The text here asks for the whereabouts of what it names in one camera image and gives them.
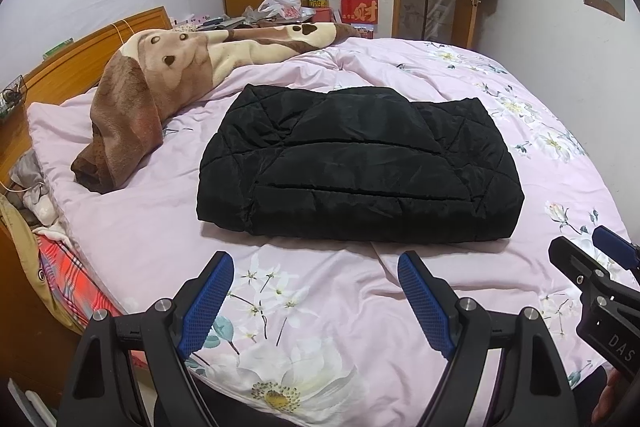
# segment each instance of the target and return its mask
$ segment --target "plaid fabric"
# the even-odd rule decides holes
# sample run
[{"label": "plaid fabric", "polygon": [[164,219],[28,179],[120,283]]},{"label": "plaid fabric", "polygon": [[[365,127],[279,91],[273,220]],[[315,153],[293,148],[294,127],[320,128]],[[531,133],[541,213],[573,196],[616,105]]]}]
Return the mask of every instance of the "plaid fabric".
[{"label": "plaid fabric", "polygon": [[47,280],[53,298],[83,327],[95,310],[104,308],[122,315],[84,270],[82,262],[63,243],[36,236],[40,248],[38,277]]}]

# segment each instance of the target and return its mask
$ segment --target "pink bedspread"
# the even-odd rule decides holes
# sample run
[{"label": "pink bedspread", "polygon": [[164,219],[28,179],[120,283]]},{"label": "pink bedspread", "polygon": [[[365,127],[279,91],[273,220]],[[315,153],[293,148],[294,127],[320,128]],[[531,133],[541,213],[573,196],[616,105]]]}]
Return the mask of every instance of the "pink bedspread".
[{"label": "pink bedspread", "polygon": [[[412,101],[478,97],[510,147],[526,195],[513,237],[378,245],[252,237],[199,222],[202,152],[247,83],[323,92],[388,86]],[[626,237],[625,228],[580,144],[496,62],[429,42],[350,39],[283,64],[239,68],[168,124],[164,144],[125,188],[103,196],[76,184],[69,169],[91,140],[91,99],[89,92],[28,110],[52,199],[87,269],[124,312],[173,296],[217,250],[233,256],[234,285],[205,347],[188,361],[222,393],[299,425],[414,427],[445,361],[398,284],[398,253],[410,248],[486,309],[539,308],[573,385],[602,363],[575,334],[578,293],[547,249],[563,234],[630,283],[591,242],[596,225]],[[497,362],[492,353],[469,425],[482,425]]]}]

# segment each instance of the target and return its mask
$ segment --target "wooden headboard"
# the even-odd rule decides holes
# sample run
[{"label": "wooden headboard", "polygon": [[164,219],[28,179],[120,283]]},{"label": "wooden headboard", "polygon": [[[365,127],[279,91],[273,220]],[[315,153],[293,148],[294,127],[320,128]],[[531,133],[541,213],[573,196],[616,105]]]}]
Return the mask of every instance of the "wooden headboard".
[{"label": "wooden headboard", "polygon": [[[131,29],[170,29],[164,8],[155,8],[114,22],[60,50],[26,77],[26,103],[0,124],[0,180],[31,147],[26,108],[32,102],[59,104],[94,86],[107,61],[126,42]],[[66,372],[79,337],[61,325],[31,288],[10,234],[0,222],[0,378],[11,377],[57,407]]]}]

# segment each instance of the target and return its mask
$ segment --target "blue textured pad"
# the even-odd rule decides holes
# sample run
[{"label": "blue textured pad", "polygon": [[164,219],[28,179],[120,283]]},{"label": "blue textured pad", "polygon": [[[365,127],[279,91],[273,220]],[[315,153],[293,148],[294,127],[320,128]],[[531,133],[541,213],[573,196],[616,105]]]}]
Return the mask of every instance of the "blue textured pad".
[{"label": "blue textured pad", "polygon": [[430,346],[449,360],[456,350],[449,334],[449,319],[405,253],[398,260],[398,279]]},{"label": "blue textured pad", "polygon": [[202,349],[233,281],[234,261],[225,253],[184,316],[182,339],[178,344],[178,354],[183,360]]},{"label": "blue textured pad", "polygon": [[638,267],[636,248],[618,234],[600,226],[593,231],[593,246],[607,254],[625,270]]}]

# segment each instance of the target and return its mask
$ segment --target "silver bolt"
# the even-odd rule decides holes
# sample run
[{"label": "silver bolt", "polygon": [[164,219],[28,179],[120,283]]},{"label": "silver bolt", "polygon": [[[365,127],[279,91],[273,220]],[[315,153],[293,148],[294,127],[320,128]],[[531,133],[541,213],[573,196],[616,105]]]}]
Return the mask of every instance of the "silver bolt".
[{"label": "silver bolt", "polygon": [[463,310],[470,312],[478,307],[478,303],[470,297],[463,297],[460,299],[460,307]]},{"label": "silver bolt", "polygon": [[107,310],[100,308],[99,310],[96,310],[91,316],[94,318],[94,321],[103,321],[107,317]]},{"label": "silver bolt", "polygon": [[524,308],[524,316],[527,317],[530,321],[535,321],[538,317],[540,317],[540,314],[535,308]]},{"label": "silver bolt", "polygon": [[154,308],[156,309],[156,311],[165,312],[169,308],[171,308],[171,304],[171,299],[160,299],[158,302],[156,302]]}]

